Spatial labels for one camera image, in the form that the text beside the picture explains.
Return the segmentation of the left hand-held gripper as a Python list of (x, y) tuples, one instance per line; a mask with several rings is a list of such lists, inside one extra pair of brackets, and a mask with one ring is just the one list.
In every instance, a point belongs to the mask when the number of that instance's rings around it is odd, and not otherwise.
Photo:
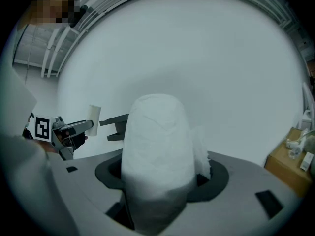
[(61, 117), (34, 116), (35, 140), (42, 140), (51, 143), (62, 160), (72, 160), (74, 150), (71, 147), (65, 147), (61, 143), (60, 133), (68, 135), (79, 135), (91, 129), (94, 126), (92, 120), (82, 120), (65, 124)]

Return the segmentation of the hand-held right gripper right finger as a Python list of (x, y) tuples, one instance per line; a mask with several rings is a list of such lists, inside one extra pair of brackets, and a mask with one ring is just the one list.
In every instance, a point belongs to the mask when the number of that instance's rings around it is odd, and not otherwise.
[[(208, 202), (187, 204), (159, 236), (270, 236), (301, 204), (301, 198), (265, 168), (239, 158), (209, 152), (229, 173), (226, 188)], [(256, 193), (269, 190), (283, 206), (269, 218)]]

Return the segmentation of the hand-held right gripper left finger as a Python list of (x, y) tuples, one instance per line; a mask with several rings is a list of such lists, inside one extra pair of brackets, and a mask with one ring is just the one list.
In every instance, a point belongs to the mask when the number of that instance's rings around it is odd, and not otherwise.
[(74, 187), (74, 194), (82, 194), (104, 213), (118, 213), (126, 207), (125, 185), (121, 180), (122, 150), (92, 157), (63, 160), (50, 153), (55, 177)]

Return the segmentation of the cardboard paper tube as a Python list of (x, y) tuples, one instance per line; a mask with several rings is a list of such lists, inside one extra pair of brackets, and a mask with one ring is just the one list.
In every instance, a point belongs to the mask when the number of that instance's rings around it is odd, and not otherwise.
[(91, 120), (93, 122), (92, 128), (86, 131), (86, 135), (89, 136), (96, 136), (99, 124), (99, 117), (100, 117), (101, 107), (95, 105), (89, 105), (87, 120)]

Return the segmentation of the white toilet paper roll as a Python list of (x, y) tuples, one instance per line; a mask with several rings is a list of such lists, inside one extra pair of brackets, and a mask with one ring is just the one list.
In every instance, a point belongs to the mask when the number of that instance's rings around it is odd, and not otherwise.
[(197, 176), (210, 179), (201, 128), (191, 129), (174, 96), (138, 98), (129, 113), (121, 176), (136, 232), (156, 236), (184, 209)]

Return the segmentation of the person's left forearm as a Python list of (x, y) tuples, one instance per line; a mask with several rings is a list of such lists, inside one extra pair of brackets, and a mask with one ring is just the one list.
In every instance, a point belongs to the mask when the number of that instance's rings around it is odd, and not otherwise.
[(58, 150), (56, 150), (54, 146), (49, 142), (42, 141), (42, 140), (35, 140), (35, 142), (39, 144), (44, 149), (45, 152), (51, 152), (51, 153), (56, 153), (56, 154), (59, 153)]

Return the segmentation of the white appliance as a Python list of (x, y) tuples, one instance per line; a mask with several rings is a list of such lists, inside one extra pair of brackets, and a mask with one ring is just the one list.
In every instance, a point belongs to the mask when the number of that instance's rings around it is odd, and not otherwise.
[(309, 86), (304, 82), (302, 85), (305, 99), (305, 110), (302, 115), (300, 127), (302, 130), (315, 130), (315, 101)]

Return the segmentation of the person's left hand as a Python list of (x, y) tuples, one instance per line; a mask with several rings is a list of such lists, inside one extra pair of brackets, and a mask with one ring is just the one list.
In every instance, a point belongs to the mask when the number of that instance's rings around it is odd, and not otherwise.
[(84, 132), (73, 137), (70, 136), (68, 131), (61, 132), (60, 135), (61, 143), (67, 148), (71, 147), (73, 150), (77, 150), (88, 139)]

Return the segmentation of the brown cardboard box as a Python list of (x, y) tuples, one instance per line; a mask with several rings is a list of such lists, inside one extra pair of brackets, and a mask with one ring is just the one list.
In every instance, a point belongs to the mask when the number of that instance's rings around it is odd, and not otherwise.
[(299, 197), (305, 197), (313, 183), (310, 170), (300, 168), (306, 153), (302, 152), (292, 159), (285, 145), (287, 139), (297, 140), (301, 133), (300, 129), (292, 127), (285, 139), (269, 154), (264, 168), (287, 184)]

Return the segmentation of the person in white shirt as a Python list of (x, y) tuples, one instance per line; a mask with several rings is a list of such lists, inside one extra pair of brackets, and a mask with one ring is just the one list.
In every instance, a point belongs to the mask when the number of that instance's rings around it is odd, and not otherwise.
[(12, 68), (12, 52), (0, 55), (0, 169), (22, 211), (49, 236), (78, 236), (55, 183), (47, 153), (22, 137), (36, 99)]

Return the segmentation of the small white box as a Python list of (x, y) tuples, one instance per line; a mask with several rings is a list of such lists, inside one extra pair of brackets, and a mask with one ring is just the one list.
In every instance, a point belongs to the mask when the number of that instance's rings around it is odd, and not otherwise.
[(312, 163), (313, 157), (312, 153), (307, 152), (301, 162), (300, 169), (306, 172)]

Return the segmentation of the grey fluffy brush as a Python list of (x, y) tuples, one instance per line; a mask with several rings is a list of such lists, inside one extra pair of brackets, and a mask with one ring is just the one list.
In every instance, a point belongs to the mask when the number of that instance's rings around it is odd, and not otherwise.
[(310, 135), (305, 140), (304, 151), (315, 155), (315, 135)]

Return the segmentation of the black wall paper holder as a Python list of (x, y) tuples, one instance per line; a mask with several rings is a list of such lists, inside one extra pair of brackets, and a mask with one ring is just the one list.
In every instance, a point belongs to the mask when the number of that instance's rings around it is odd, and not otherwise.
[(129, 114), (117, 116), (114, 118), (109, 118), (107, 120), (102, 120), (99, 122), (100, 126), (114, 124), (116, 128), (116, 133), (107, 136), (107, 141), (123, 141), (125, 138), (126, 125)]

